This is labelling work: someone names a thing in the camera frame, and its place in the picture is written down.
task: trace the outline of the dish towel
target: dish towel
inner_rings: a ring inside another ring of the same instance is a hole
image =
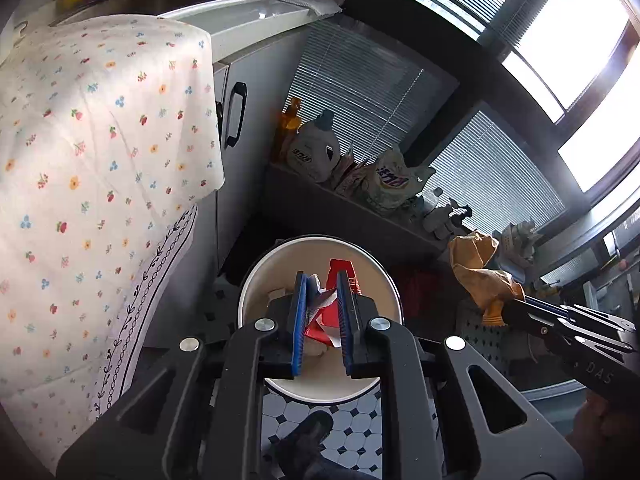
[[[315,12],[316,16],[331,16],[342,12],[340,6],[333,0],[280,0],[288,4],[294,4],[300,7],[306,7]]]
[[[498,240],[473,231],[449,242],[449,261],[455,277],[482,310],[482,324],[502,326],[505,301],[524,301],[522,286],[508,272],[483,269],[494,255]]]
[[[140,265],[224,181],[211,59],[199,28],[120,15],[0,67],[0,402],[51,470]]]

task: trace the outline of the detergent bottle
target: detergent bottle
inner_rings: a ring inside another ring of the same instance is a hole
[[[314,182],[324,182],[340,160],[340,143],[332,131],[334,113],[324,110],[315,121],[300,126],[290,144],[287,164]]]

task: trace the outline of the black shoe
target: black shoe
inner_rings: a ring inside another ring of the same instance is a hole
[[[278,465],[288,478],[301,478],[306,468],[320,456],[320,443],[334,428],[327,412],[311,413],[274,448]]]

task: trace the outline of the metal bolt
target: metal bolt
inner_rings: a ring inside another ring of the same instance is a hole
[[[444,344],[452,350],[462,350],[465,347],[465,340],[457,335],[452,335],[444,340]]]
[[[273,330],[276,326],[273,319],[269,319],[268,317],[262,317],[254,324],[255,329],[260,332],[268,332],[269,330]]]
[[[183,352],[193,352],[200,346],[200,342],[194,337],[186,337],[180,341],[180,350]]]
[[[391,323],[389,323],[388,319],[384,317],[375,317],[371,321],[369,321],[371,328],[374,330],[388,330],[391,327]]]

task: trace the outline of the black door handle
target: black door handle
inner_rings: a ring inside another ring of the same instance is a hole
[[[244,108],[246,107],[246,83],[242,83],[238,81],[234,85],[234,88],[231,91],[231,96],[229,97],[229,110],[231,110],[231,107],[234,102],[234,94],[238,94],[242,96],[242,109],[240,110],[240,121],[238,122],[238,133],[236,134],[235,137],[227,137],[225,139],[225,148],[227,146],[229,146],[230,148],[234,147],[238,143],[238,140],[240,140],[240,134],[242,133],[242,121],[244,120]]]
[[[216,101],[216,116],[218,117],[218,140],[222,140],[223,107],[220,101]]]

